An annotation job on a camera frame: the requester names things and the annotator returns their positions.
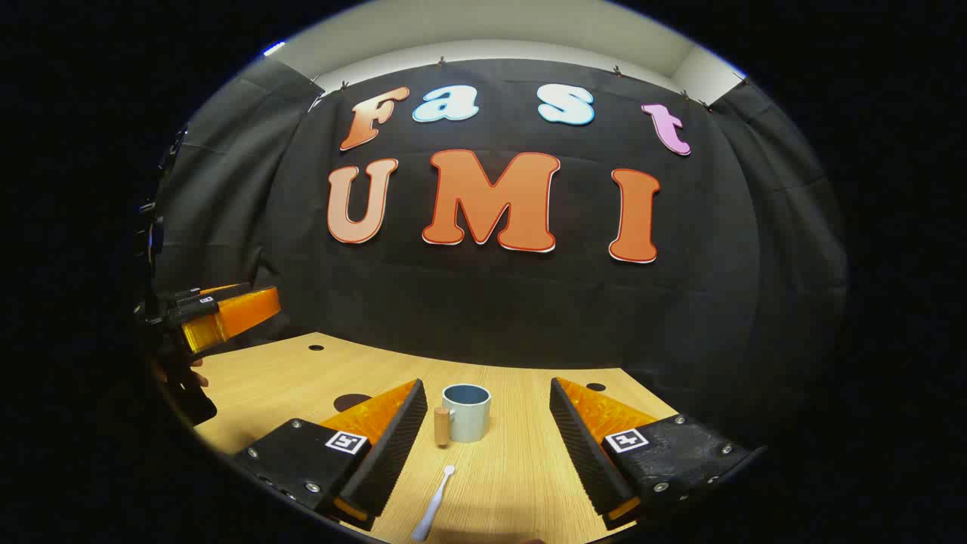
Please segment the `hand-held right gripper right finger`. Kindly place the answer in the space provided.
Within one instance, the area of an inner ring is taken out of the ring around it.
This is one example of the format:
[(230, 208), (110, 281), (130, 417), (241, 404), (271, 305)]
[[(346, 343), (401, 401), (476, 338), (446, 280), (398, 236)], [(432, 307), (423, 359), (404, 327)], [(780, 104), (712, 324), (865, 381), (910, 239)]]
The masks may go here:
[(684, 517), (764, 452), (687, 414), (650, 416), (560, 376), (551, 381), (549, 409), (608, 530)]

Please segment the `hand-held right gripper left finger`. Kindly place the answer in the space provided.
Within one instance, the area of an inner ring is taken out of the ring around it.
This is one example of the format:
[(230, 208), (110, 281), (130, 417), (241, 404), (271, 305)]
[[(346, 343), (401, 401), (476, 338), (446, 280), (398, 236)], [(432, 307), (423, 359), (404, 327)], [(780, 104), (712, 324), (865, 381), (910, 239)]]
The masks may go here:
[(234, 462), (270, 491), (362, 530), (385, 510), (428, 410), (413, 379), (313, 423), (293, 418)]

